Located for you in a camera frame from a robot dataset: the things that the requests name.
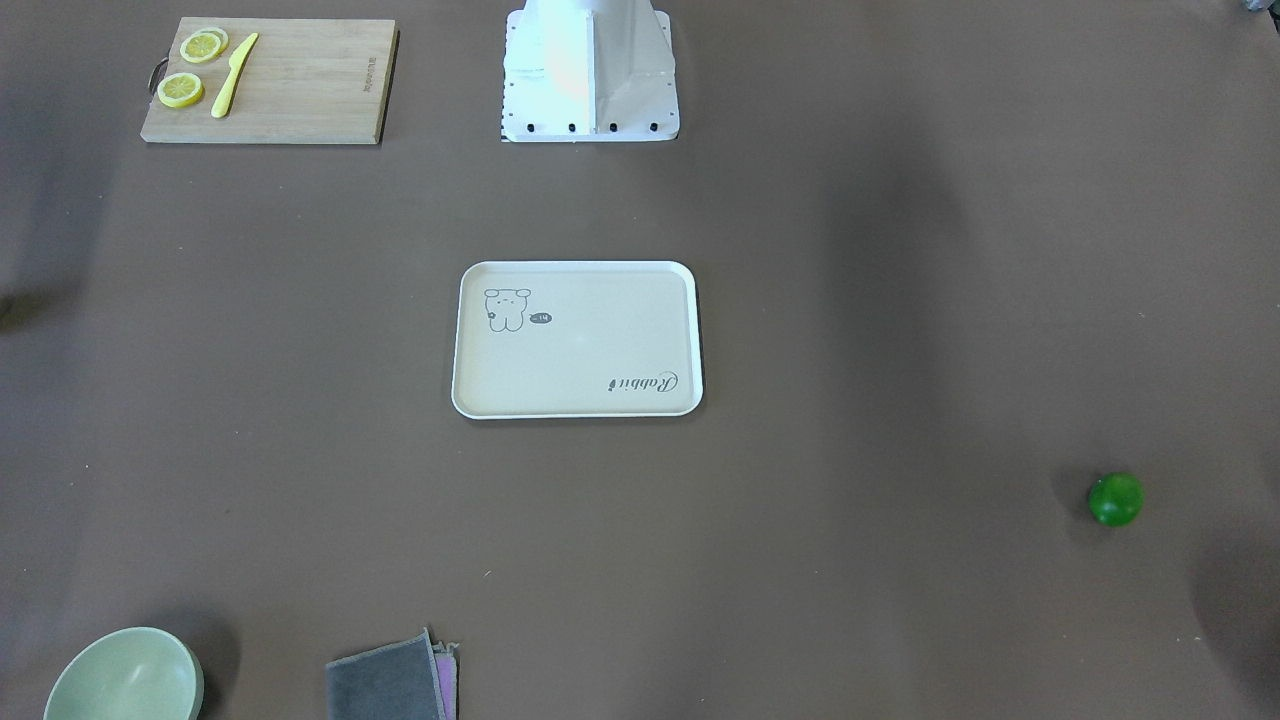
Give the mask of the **bamboo cutting board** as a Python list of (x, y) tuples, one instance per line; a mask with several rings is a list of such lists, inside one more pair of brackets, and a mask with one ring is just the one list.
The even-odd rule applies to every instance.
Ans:
[[(182, 41), (206, 27), (228, 32), (227, 49), (214, 61), (184, 61)], [(227, 78), (228, 59), (252, 32), (260, 37), (230, 111), (214, 119), (210, 110)], [(140, 135), (150, 143), (376, 145), (398, 38), (390, 19), (184, 17), (166, 69), (200, 76), (204, 96), (182, 109), (152, 100)]]

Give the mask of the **pink folded cloth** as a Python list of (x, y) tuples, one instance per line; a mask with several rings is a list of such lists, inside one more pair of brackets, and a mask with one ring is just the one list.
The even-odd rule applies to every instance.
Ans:
[(431, 647), (440, 692), (443, 717), (458, 717), (458, 679), (460, 664), (456, 643), (435, 643)]

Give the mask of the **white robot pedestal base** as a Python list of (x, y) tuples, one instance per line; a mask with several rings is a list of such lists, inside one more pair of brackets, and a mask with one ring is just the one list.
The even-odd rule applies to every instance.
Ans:
[(527, 1), (506, 18), (503, 70), (504, 142), (678, 137), (672, 23), (649, 1)]

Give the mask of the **lemon slice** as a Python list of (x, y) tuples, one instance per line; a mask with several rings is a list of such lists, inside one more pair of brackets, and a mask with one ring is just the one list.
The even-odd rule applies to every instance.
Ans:
[(220, 27), (206, 27), (195, 31), (179, 46), (184, 61), (204, 64), (218, 59), (227, 49), (229, 35)]
[(204, 81), (196, 73), (177, 72), (163, 77), (154, 91), (155, 99), (165, 108), (182, 109), (198, 102), (204, 96)]

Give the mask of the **pale green bowl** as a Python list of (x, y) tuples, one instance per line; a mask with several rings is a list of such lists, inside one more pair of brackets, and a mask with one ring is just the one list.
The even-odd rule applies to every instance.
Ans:
[(61, 670), (44, 717), (196, 719), (204, 696), (204, 670), (184, 642), (131, 626), (96, 639)]

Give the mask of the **grey folded cloth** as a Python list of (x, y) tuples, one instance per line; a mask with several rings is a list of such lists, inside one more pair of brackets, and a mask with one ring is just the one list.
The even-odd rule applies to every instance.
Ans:
[(444, 719), (429, 630), (325, 666), (329, 719)]

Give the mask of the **lemon slice upper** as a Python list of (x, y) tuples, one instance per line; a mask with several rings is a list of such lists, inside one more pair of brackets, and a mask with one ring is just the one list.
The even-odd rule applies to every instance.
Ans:
[(206, 27), (195, 31), (179, 46), (184, 61), (204, 64), (218, 59), (227, 49), (229, 35), (220, 27)]

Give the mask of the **cream rabbit tray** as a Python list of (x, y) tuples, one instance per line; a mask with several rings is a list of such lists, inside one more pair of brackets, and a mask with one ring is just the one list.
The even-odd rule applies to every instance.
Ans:
[(684, 416), (703, 395), (681, 263), (483, 261), (461, 277), (451, 400), (466, 418)]

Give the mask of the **lemon slice lower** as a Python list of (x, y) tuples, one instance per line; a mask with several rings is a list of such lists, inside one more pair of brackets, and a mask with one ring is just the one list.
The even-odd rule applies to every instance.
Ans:
[(198, 102), (204, 96), (204, 81), (196, 73), (177, 72), (163, 77), (154, 91), (155, 99), (165, 108), (182, 109)]

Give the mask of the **green lime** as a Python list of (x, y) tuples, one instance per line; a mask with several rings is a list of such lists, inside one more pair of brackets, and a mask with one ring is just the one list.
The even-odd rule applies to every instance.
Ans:
[(1085, 501), (1091, 516), (1102, 527), (1125, 527), (1143, 510), (1146, 489), (1134, 474), (1114, 471), (1094, 482)]

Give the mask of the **yellow plastic knife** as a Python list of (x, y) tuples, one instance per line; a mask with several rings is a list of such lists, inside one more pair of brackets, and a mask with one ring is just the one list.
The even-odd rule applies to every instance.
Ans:
[(236, 91), (241, 79), (242, 70), (244, 69), (244, 64), (250, 54), (252, 53), (256, 42), (259, 41), (259, 37), (260, 37), (259, 32), (250, 33), (229, 56), (228, 74), (216, 97), (214, 99), (210, 110), (211, 118), (221, 119), (229, 114), (230, 106), (234, 102)]

